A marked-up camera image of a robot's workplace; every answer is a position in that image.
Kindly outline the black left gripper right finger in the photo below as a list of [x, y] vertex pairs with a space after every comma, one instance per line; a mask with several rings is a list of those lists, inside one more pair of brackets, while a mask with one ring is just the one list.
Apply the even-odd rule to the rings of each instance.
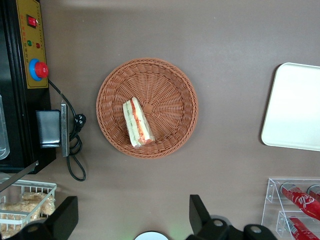
[[197, 194], [189, 196], [189, 222], [193, 234], [188, 240], [273, 240], [274, 234], [265, 226], [248, 224], [238, 230], [220, 217], [212, 218]]

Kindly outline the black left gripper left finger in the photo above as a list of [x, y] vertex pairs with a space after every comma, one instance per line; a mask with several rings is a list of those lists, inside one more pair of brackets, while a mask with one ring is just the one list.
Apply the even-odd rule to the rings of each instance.
[[67, 240], [79, 222], [77, 196], [68, 196], [46, 220], [29, 223], [12, 240]]

